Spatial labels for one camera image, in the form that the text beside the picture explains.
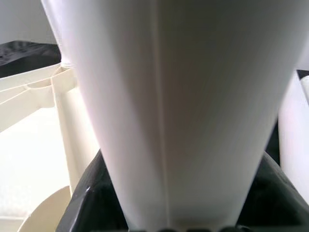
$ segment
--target white cylinder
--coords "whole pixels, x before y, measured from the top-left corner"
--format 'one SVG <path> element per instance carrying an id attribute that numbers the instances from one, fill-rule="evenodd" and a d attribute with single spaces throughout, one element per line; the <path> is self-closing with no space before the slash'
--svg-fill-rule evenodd
<path id="1" fill-rule="evenodd" d="M 309 105 L 294 72 L 279 110 L 280 165 L 297 191 L 309 203 Z"/>
<path id="2" fill-rule="evenodd" d="M 50 4 L 129 228 L 235 224 L 308 2 Z"/>

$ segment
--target white wall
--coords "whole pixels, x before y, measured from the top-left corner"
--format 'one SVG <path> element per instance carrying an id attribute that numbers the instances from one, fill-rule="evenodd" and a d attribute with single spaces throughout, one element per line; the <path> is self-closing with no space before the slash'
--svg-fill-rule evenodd
<path id="1" fill-rule="evenodd" d="M 0 44 L 13 40 L 56 43 L 40 0 L 0 0 Z"/>
<path id="2" fill-rule="evenodd" d="M 309 70 L 309 33 L 305 46 L 300 54 L 296 69 Z"/>

